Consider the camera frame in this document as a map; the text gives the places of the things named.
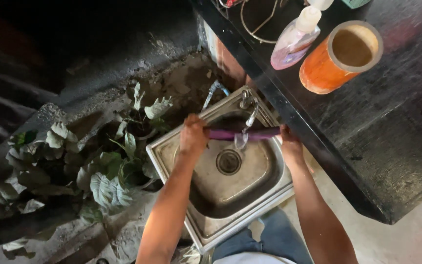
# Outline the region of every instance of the tiled floor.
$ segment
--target tiled floor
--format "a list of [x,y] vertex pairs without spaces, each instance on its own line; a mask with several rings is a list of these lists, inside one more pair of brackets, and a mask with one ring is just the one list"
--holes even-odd
[[[360,264],[422,264],[422,203],[395,225],[381,224],[357,213],[309,153],[316,184],[348,233]],[[279,205],[302,235],[294,197]],[[263,225],[250,225],[259,239]]]

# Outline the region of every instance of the black countertop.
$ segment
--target black countertop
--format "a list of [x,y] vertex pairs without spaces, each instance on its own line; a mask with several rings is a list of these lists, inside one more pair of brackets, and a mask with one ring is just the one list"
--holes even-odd
[[[422,201],[422,0],[373,0],[355,10],[335,0],[323,11],[321,34],[308,53],[349,20],[369,22],[384,40],[374,68],[326,95],[302,86],[302,61],[272,68],[274,45],[245,31],[240,5],[226,20],[211,0],[190,2],[359,213],[394,224]],[[245,4],[250,30],[273,3]],[[303,8],[302,0],[283,3],[256,35],[276,40]]]

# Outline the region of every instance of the stainless steel sink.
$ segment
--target stainless steel sink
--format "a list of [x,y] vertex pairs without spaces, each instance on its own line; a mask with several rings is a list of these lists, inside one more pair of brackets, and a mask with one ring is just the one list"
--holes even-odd
[[[240,106],[244,90],[259,103],[252,129],[278,125],[261,99],[246,86],[200,117],[211,127],[242,130],[251,114],[251,109]],[[146,148],[163,182],[179,152],[180,129]],[[211,140],[193,172],[185,226],[204,253],[293,194],[289,169],[276,138],[249,142],[243,150],[236,149],[233,142]]]

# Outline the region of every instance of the green container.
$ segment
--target green container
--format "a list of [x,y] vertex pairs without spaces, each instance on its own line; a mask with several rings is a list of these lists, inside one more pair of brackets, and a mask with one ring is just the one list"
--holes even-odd
[[369,1],[370,0],[343,0],[343,2],[351,9],[360,8],[366,3],[369,3]]

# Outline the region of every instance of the blue jeans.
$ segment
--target blue jeans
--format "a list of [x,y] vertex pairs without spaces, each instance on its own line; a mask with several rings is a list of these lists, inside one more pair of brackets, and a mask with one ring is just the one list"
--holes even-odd
[[252,231],[245,227],[216,246],[212,263],[242,252],[263,252],[289,259],[296,264],[313,264],[302,238],[283,210],[275,207],[262,216],[261,220],[265,227],[260,242],[256,242],[252,238]]

